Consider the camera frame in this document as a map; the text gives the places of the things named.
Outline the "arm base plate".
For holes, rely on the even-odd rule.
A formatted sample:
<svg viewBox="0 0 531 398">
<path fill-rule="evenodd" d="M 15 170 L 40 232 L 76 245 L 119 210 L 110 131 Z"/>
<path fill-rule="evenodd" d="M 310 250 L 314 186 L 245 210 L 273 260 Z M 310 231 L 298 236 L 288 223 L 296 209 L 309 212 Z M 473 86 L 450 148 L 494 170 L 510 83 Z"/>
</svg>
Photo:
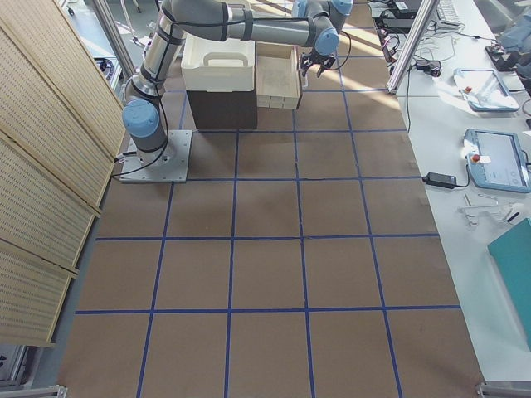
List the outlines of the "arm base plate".
<svg viewBox="0 0 531 398">
<path fill-rule="evenodd" d="M 134 155 L 124 158 L 117 178 L 122 183 L 186 182 L 192 135 L 192 130 L 170 129 L 164 151 L 153 153 L 138 151 L 130 139 L 128 152 Z"/>
</svg>

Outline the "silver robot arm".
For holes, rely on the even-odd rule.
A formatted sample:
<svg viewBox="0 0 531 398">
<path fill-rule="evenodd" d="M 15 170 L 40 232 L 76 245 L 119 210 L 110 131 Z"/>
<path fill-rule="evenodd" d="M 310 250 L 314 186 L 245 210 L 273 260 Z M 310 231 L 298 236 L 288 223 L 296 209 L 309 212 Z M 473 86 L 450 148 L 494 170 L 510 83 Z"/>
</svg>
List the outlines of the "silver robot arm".
<svg viewBox="0 0 531 398">
<path fill-rule="evenodd" d="M 279 16 L 244 1 L 161 2 L 153 39 L 124 93 L 122 120 L 138 169 L 164 167 L 176 153 L 162 104 L 172 63 L 181 61 L 199 129 L 255 129 L 262 97 L 256 46 L 303 47 L 290 66 L 302 74 L 313 66 L 330 70 L 352 8 L 350 1 L 296 1 L 289 16 Z"/>
</svg>

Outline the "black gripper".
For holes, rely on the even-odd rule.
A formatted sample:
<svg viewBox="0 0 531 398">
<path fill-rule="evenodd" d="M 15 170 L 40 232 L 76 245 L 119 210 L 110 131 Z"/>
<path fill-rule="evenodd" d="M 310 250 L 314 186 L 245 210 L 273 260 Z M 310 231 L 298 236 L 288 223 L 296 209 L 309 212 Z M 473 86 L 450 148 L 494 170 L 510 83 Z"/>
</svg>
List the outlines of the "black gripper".
<svg viewBox="0 0 531 398">
<path fill-rule="evenodd" d="M 310 53 L 302 53 L 300 56 L 300 69 L 302 76 L 307 76 L 308 70 L 312 66 L 318 66 L 317 77 L 319 78 L 325 71 L 330 70 L 335 63 L 333 54 L 321 55 L 315 49 Z"/>
</svg>

